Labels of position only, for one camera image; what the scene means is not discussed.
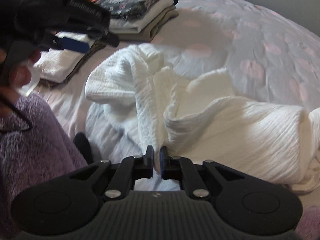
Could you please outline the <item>person left hand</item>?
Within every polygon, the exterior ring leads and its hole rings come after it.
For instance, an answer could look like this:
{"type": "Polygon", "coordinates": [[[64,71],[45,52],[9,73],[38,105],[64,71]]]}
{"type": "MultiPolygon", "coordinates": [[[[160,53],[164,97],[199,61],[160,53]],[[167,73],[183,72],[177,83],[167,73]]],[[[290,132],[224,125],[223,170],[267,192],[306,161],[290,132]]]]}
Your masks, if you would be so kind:
{"type": "MultiPolygon", "coordinates": [[[[7,54],[1,49],[1,63],[5,60],[7,54]]],[[[34,64],[41,57],[41,52],[36,50],[30,57],[29,61],[34,64]]],[[[9,84],[8,86],[1,86],[1,95],[3,98],[7,99],[11,104],[15,104],[19,99],[20,95],[16,92],[16,88],[21,88],[22,86],[28,84],[31,81],[31,72],[26,65],[20,65],[15,67],[9,75],[9,84]]],[[[6,118],[12,113],[12,110],[1,103],[1,118],[6,118]]]]}

